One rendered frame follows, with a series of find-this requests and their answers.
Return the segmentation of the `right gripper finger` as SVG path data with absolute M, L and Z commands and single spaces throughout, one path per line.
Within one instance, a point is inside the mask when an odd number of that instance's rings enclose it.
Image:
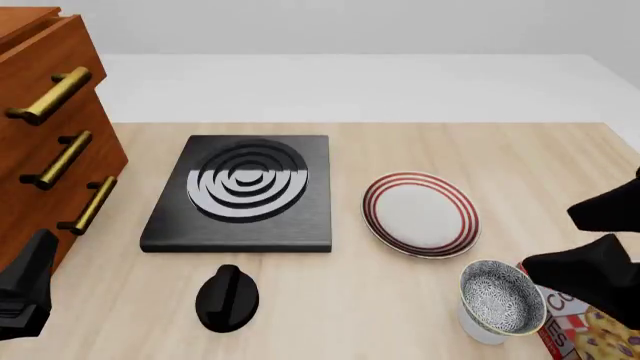
M 525 258 L 522 266 L 542 287 L 604 311 L 627 327 L 640 327 L 640 263 L 612 233 L 572 248 Z
M 640 233 L 640 167 L 634 179 L 570 206 L 567 213 L 579 230 Z

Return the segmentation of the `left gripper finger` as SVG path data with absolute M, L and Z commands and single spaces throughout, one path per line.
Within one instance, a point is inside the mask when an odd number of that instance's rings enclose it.
M 49 300 L 58 238 L 38 230 L 20 254 L 0 272 L 1 300 Z

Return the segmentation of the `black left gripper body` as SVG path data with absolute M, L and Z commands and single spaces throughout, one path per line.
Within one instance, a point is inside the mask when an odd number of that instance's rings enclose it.
M 36 338 L 52 310 L 49 291 L 34 299 L 0 290 L 0 340 Z

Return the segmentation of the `black patterned bowl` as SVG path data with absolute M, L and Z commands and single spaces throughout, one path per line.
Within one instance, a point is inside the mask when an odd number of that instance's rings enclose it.
M 504 338 L 538 332 L 547 306 L 531 278 L 498 260 L 476 260 L 461 272 L 460 324 L 483 344 L 501 344 Z

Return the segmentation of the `white plate with red rings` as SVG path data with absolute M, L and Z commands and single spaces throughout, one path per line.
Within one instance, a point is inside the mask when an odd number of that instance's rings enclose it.
M 371 182 L 363 193 L 361 214 L 384 245 L 425 259 L 464 254 L 482 231 L 479 211 L 464 191 L 418 171 L 387 173 Z

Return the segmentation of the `flat black stove plate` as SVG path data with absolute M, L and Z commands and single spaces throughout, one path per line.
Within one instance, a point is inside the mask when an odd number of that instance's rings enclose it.
M 329 137 L 190 136 L 142 231 L 140 248 L 330 252 Z

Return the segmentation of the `printed cookie box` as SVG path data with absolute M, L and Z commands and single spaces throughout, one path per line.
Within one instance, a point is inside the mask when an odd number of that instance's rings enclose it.
M 568 292 L 539 286 L 546 305 L 537 335 L 552 360 L 640 360 L 640 330 L 630 329 L 592 305 L 605 296 L 572 281 Z

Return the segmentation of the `round black stove knob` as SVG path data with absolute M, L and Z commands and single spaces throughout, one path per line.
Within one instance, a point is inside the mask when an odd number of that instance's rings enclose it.
M 259 307 L 258 287 L 238 266 L 225 264 L 202 285 L 195 310 L 202 325 L 216 333 L 241 329 Z

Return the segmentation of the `wooden cabinet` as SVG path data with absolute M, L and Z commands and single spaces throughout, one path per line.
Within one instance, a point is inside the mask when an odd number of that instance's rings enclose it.
M 0 54 L 64 16 L 56 7 L 0 7 Z

